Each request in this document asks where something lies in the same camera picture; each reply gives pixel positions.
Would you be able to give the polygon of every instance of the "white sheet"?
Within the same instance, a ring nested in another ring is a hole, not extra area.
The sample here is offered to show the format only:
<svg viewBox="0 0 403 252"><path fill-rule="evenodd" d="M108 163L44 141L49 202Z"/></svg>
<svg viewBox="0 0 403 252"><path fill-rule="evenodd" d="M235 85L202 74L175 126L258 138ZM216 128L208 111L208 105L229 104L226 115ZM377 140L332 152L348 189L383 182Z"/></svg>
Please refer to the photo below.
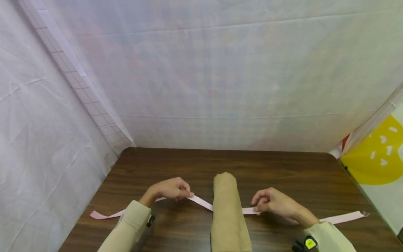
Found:
<svg viewBox="0 0 403 252"><path fill-rule="evenodd" d="M14 3L0 4L0 251L57 251L116 155Z"/></svg>
<svg viewBox="0 0 403 252"><path fill-rule="evenodd" d="M403 79L399 0L43 3L140 147L327 152Z"/></svg>

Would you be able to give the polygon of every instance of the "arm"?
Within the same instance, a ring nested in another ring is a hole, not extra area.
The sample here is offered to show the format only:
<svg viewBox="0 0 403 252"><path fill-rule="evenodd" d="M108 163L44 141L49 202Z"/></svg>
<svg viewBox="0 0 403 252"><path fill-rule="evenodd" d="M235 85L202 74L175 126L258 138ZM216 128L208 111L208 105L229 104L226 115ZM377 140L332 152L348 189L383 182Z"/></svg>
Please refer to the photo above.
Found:
<svg viewBox="0 0 403 252"><path fill-rule="evenodd" d="M179 177L152 185L139 201L129 204L98 252L130 252L151 217L150 207L156 198L180 200L192 195L189 184Z"/></svg>
<svg viewBox="0 0 403 252"><path fill-rule="evenodd" d="M272 187L258 191L252 204L258 204L255 207L258 212L272 212L296 220L305 235L311 235L318 242L318 251L355 252L350 241L333 224L320 222L307 208Z"/></svg>

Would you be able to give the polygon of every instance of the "tan cloth roll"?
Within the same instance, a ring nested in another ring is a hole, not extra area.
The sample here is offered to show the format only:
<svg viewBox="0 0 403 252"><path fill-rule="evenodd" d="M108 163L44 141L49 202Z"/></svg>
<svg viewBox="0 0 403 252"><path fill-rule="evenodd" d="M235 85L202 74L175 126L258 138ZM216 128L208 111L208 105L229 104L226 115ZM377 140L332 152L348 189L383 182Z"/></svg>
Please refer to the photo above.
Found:
<svg viewBox="0 0 403 252"><path fill-rule="evenodd" d="M242 214L237 180L230 173L214 178L212 252L251 252L252 245Z"/></svg>

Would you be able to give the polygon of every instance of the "yellow circle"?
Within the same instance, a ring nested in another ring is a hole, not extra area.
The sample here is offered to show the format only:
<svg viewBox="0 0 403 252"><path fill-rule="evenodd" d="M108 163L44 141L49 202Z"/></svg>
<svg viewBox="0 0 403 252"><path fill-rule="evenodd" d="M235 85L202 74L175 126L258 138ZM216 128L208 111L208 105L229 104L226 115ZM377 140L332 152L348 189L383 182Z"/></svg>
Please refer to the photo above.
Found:
<svg viewBox="0 0 403 252"><path fill-rule="evenodd" d="M360 184L391 183L403 175L403 162L398 154L402 142L403 127L390 115L341 160Z"/></svg>

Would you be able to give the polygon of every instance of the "wooden table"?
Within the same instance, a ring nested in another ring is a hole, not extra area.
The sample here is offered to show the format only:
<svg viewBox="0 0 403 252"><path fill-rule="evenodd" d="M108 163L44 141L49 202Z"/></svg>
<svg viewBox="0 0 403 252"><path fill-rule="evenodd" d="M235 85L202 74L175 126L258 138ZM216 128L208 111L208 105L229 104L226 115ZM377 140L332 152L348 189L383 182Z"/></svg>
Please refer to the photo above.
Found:
<svg viewBox="0 0 403 252"><path fill-rule="evenodd" d="M242 206L255 192L274 187L309 208L318 218L364 210L368 218L337 227L357 251L403 251L343 167L330 154L178 149L126 149L74 226L60 251L97 251L118 218L95 220L92 210L110 215L138 200L152 184L171 177L186 180L199 197L213 202L213 178L228 171L238 182ZM163 200L134 251L210 251L212 213L190 200ZM245 216L254 252L291 251L300 227L273 215Z"/></svg>

